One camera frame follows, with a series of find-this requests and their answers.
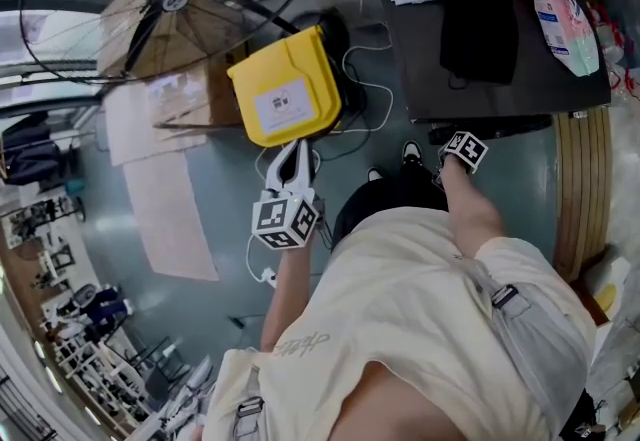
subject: black table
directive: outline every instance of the black table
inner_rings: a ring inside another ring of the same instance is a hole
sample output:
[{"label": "black table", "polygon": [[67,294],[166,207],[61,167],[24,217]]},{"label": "black table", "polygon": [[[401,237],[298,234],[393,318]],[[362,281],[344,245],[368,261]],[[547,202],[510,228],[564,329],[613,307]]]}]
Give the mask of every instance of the black table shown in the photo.
[{"label": "black table", "polygon": [[[584,0],[577,0],[585,9]],[[498,124],[521,116],[579,111],[610,102],[609,82],[602,51],[600,69],[576,77],[548,49],[538,22],[533,0],[514,0],[519,31],[518,58],[509,85],[469,82],[461,90],[449,85],[450,72],[440,66],[442,1],[396,6],[382,0],[390,38],[409,116],[414,121],[479,121],[500,119]],[[483,9],[486,6],[472,6]]]}]

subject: cream t-shirt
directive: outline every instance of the cream t-shirt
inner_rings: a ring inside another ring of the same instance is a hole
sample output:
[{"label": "cream t-shirt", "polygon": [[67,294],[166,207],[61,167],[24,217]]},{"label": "cream t-shirt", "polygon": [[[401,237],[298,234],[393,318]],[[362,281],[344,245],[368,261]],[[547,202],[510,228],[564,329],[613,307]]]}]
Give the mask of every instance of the cream t-shirt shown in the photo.
[{"label": "cream t-shirt", "polygon": [[[476,259],[500,284],[538,286],[593,347],[589,314],[535,247],[497,238]],[[489,298],[465,264],[445,212],[397,208],[364,220],[338,245],[273,353],[225,355],[203,439],[226,440],[228,426],[219,420],[237,408],[246,384],[238,376],[255,364],[269,439],[325,441],[369,361],[412,384],[469,441],[549,439],[542,412],[491,328]]]}]

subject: white paper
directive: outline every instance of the white paper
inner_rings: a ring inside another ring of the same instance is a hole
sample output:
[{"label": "white paper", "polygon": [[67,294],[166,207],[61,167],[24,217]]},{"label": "white paper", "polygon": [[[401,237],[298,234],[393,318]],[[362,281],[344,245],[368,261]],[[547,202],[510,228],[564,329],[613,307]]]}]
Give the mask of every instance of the white paper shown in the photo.
[{"label": "white paper", "polygon": [[287,82],[254,98],[262,133],[271,135],[315,117],[304,79]]},{"label": "white paper", "polygon": [[111,165],[141,160],[204,144],[205,135],[161,140],[153,128],[149,89],[145,83],[122,85],[104,99]]},{"label": "white paper", "polygon": [[129,199],[154,272],[218,281],[182,152],[123,166]]}]

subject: wooden curved surface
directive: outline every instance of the wooden curved surface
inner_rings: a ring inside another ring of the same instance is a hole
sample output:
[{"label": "wooden curved surface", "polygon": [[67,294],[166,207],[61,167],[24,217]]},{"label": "wooden curved surface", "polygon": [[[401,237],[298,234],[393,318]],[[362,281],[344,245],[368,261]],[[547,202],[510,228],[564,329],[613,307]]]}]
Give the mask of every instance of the wooden curved surface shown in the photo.
[{"label": "wooden curved surface", "polygon": [[611,199],[609,111],[583,119],[554,116],[558,153],[557,235],[553,266],[567,281],[603,253]]}]

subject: power strip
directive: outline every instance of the power strip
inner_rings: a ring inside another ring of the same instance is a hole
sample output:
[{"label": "power strip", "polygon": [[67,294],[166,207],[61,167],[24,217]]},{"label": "power strip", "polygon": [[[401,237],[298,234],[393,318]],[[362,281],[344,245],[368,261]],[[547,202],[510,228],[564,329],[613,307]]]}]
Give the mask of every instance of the power strip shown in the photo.
[{"label": "power strip", "polygon": [[276,287],[276,273],[271,267],[267,267],[262,271],[262,281],[269,283],[273,288]]}]

